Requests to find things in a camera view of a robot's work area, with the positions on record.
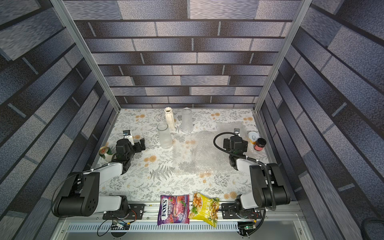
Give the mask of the clear ribbed glass vase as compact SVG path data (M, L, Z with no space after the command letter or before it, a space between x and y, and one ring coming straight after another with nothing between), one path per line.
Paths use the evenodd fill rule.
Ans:
M159 142L163 149L169 149L173 146L173 139L170 128L167 123L162 122L157 125Z

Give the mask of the white ribbed vase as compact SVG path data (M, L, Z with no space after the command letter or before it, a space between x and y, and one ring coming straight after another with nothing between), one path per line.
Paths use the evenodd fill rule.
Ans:
M171 107L165 108L165 118L170 131L173 132L176 129L173 109Z

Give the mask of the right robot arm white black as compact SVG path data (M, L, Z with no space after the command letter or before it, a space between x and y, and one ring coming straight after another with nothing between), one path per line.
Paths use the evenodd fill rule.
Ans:
M222 150L229 154L230 165L251 178L251 192L236 199L237 210L263 209L275 210L276 206L287 205L291 196L277 164L265 164L245 155L248 142L233 134L223 140Z

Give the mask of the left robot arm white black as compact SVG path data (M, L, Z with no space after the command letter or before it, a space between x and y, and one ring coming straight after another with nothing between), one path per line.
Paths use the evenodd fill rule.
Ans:
M131 166L136 153L146 149L145 139L131 142L127 138L117 141L116 153L109 163L96 169L70 173L59 184L59 193L54 193L52 213L59 218L89 217L94 213L105 214L123 219L130 215L131 208L125 196L100 195L100 185L115 177L125 174Z

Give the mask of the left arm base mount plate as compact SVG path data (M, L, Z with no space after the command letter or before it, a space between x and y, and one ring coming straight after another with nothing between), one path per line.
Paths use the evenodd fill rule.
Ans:
M145 206L145 204L123 204L116 211L104 213L103 220L141 220Z

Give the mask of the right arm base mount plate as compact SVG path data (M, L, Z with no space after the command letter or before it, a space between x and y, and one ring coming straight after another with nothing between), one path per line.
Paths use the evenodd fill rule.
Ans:
M223 219L251 219L258 220L262 218L261 211L255 209L237 209L234 203L222 203L219 211Z

